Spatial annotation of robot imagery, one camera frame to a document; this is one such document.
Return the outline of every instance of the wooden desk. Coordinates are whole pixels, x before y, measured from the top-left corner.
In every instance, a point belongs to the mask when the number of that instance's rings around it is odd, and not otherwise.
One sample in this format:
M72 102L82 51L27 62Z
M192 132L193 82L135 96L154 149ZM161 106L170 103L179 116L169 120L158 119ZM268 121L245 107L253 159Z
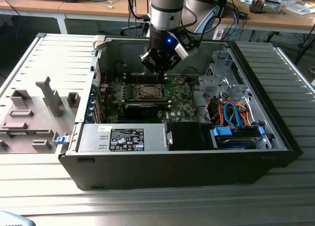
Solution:
M79 0L77 3L65 3L49 0L8 1L23 16L56 18L60 27L60 31L63 34L68 33L65 23L66 19L102 21L127 21L128 19L127 0L112 0L112 4L104 2L104 4L113 6L113 8L108 8L96 2L90 2L86 0ZM240 11L248 13L248 20L244 26L245 29L309 33L310 29L315 23L313 14L301 16L285 8L282 9L280 14L253 14L250 13L249 4L238 1L234 0L234 3L238 8L240 8ZM137 0L138 15L147 13L146 5L146 0ZM0 14L16 15L16 13L4 0L0 0ZM229 27L233 21L233 18L227 14L223 17L220 27Z
M37 11L37 12L55 12L58 13L58 8L62 4L61 1L52 0L7 0L17 11ZM5 0L0 0L0 9L12 8Z
M313 14L299 15L297 13L291 12L286 8L282 8L279 14L274 13L261 13L255 14L250 12L250 5L248 3L242 3L240 0L233 0L235 5L240 11L248 14L248 19L244 28L255 28L259 27L262 31L278 31L292 32L296 30L298 32L300 29L311 30L315 23L315 16ZM232 24L234 21L229 15L224 16L222 19L223 23Z
M62 3L58 9L59 13L76 13L90 14L102 16L124 16L129 15L128 0L112 0L112 4L103 2L103 4L111 5L113 8L108 8L96 2L79 0L77 3ZM137 0L137 14L147 14L147 0Z

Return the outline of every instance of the power supply label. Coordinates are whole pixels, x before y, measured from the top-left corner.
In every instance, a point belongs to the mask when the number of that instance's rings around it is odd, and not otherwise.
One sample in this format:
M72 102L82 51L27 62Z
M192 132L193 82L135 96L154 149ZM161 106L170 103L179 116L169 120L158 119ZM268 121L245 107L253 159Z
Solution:
M144 151L143 129L112 129L110 151Z

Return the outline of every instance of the blue latch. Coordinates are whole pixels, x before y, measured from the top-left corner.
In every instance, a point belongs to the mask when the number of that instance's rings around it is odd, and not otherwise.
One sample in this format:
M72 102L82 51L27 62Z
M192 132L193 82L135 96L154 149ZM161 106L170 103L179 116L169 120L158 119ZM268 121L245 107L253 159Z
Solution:
M214 136L231 136L232 131L228 127L215 127L215 129L213 129L213 134Z
M262 136L265 134L265 129L263 127L259 127L258 130Z
M56 144L57 145L67 145L69 144L70 141L70 136L59 136L56 139Z

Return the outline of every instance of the power cord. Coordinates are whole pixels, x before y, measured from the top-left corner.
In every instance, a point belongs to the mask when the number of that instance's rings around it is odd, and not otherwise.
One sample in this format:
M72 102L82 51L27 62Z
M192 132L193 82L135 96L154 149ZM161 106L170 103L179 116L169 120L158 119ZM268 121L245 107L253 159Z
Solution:
M310 67L309 68L309 74L314 77L315 76L315 67Z
M131 10L131 13L132 13L132 15L135 17L135 19L137 19L137 20L141 20L141 19L142 19L142 17L137 16L137 15L135 14L135 12L133 12L133 8L132 8L131 0L128 0L128 4L129 4L130 10Z
M194 25L197 21L198 21L198 18L197 18L197 15L188 7L186 7L185 5L183 5L184 9L186 9L189 13L191 13L193 15L193 17L195 18L195 20L192 22L192 23L188 23L186 25L182 25L181 28L187 28L187 27L190 27L192 25Z

